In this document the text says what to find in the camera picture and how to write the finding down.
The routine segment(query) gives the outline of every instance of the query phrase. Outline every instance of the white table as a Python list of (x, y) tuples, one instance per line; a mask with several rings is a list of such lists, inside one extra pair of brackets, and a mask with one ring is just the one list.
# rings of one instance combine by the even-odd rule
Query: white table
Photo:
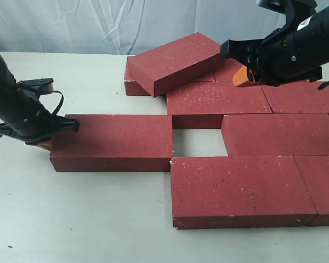
[[(61, 115), (167, 113), (162, 98), (125, 95), (126, 56), (1, 54), (18, 81), (54, 78)], [(174, 134), (176, 154), (226, 155), (219, 130)], [(56, 173), (48, 151), (1, 138), (0, 262), (327, 263), (329, 227), (176, 230), (168, 173)]]

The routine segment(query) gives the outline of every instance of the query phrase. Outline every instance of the brick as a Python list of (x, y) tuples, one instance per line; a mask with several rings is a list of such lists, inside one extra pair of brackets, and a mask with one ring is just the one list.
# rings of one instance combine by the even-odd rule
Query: brick
[(220, 44), (201, 33), (128, 57), (129, 73), (153, 97), (220, 68), (224, 61)]
[(220, 129), (223, 115), (272, 113), (260, 86), (237, 88), (229, 82), (188, 83), (167, 93), (174, 129)]
[(329, 156), (294, 159), (318, 212), (309, 226), (329, 226)]
[(175, 157), (173, 226), (293, 227), (317, 214), (290, 156)]
[(321, 83), (304, 81), (262, 88), (275, 113), (329, 113), (329, 86), (318, 90)]
[(170, 171), (172, 118), (166, 115), (69, 115), (78, 133), (53, 138), (56, 171)]
[(235, 73), (243, 66), (235, 59), (226, 59), (223, 67), (214, 71), (214, 78), (217, 82), (232, 82)]
[[(210, 72), (202, 77), (194, 79), (193, 82), (214, 82), (214, 74)], [(127, 96), (150, 96), (129, 74), (128, 63), (126, 63), (126, 70), (124, 72), (124, 87)]]
[(326, 113), (228, 115), (222, 134), (231, 156), (329, 155)]

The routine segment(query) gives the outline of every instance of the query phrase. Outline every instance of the white fabric curtain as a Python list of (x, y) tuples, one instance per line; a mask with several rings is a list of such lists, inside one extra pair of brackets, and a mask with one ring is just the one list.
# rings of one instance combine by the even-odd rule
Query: white fabric curtain
[(255, 0), (0, 0), (0, 51), (139, 54), (194, 32), (263, 38), (284, 23)]

